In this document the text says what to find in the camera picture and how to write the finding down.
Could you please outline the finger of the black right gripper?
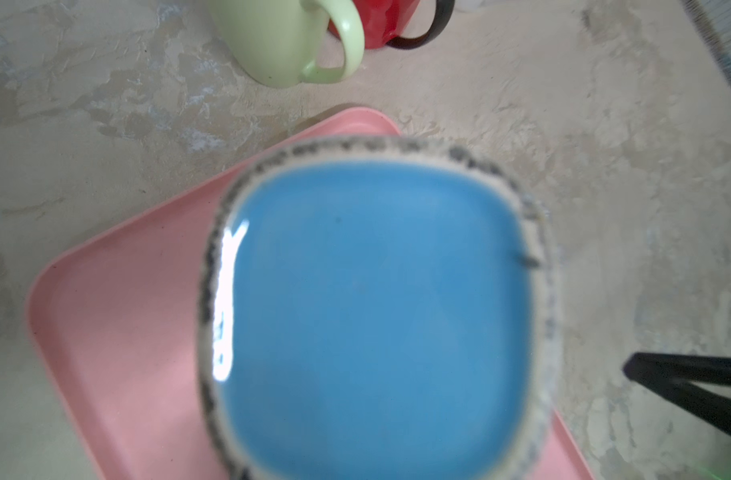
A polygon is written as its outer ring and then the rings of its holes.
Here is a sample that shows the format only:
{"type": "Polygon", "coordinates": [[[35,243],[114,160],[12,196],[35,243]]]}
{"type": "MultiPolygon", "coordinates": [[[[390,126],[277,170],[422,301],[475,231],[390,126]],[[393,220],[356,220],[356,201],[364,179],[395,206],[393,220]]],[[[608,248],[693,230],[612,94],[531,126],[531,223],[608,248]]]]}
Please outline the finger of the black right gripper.
{"type": "Polygon", "coordinates": [[[701,387],[731,388],[731,358],[637,352],[623,365],[623,374],[731,436],[731,398],[701,387]]]}

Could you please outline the blue dotted ceramic mug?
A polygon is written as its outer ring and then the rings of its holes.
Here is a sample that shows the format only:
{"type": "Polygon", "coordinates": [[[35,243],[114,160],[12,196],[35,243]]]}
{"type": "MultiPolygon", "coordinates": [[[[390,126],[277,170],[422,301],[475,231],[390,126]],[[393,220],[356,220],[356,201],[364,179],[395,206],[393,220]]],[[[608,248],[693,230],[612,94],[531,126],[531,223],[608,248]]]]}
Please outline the blue dotted ceramic mug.
{"type": "Polygon", "coordinates": [[[231,479],[525,479],[551,425],[547,214],[493,160],[299,141],[235,177],[198,288],[202,417],[231,479]]]}

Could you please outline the red ceramic mug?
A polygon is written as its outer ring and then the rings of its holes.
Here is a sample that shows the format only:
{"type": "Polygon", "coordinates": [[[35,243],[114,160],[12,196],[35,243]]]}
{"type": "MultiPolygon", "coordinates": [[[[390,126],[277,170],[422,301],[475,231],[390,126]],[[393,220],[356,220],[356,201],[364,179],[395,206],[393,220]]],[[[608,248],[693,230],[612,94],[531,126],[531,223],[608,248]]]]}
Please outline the red ceramic mug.
{"type": "Polygon", "coordinates": [[[362,23],[365,49],[385,46],[400,50],[413,50],[435,40],[453,16],[455,0],[435,1],[435,14],[425,33],[403,37],[405,28],[419,7],[419,0],[354,0],[362,23]]]}

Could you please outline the light green ceramic mug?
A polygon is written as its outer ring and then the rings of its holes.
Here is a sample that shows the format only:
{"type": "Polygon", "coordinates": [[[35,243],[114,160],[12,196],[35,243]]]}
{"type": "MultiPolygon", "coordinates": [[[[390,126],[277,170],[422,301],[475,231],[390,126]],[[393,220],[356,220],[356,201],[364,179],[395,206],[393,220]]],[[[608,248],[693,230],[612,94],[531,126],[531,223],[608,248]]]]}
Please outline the light green ceramic mug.
{"type": "Polygon", "coordinates": [[[338,83],[363,60],[364,31],[351,1],[223,0],[206,5],[236,62],[265,86],[338,83]],[[331,23],[341,41],[343,64],[320,67],[317,54],[331,23]]]}

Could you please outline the pink plastic tray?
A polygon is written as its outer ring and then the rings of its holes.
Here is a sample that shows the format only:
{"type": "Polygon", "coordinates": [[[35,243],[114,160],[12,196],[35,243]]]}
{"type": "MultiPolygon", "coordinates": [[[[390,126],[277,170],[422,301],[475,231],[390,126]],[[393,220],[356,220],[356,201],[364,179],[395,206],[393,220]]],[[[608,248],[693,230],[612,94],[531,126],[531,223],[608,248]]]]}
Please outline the pink plastic tray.
{"type": "MultiPolygon", "coordinates": [[[[369,108],[335,114],[77,247],[49,265],[27,303],[29,329],[105,479],[231,479],[213,449],[197,387],[197,303],[215,212],[238,174],[299,141],[403,136],[369,108]]],[[[587,479],[551,411],[525,479],[587,479]]]]}

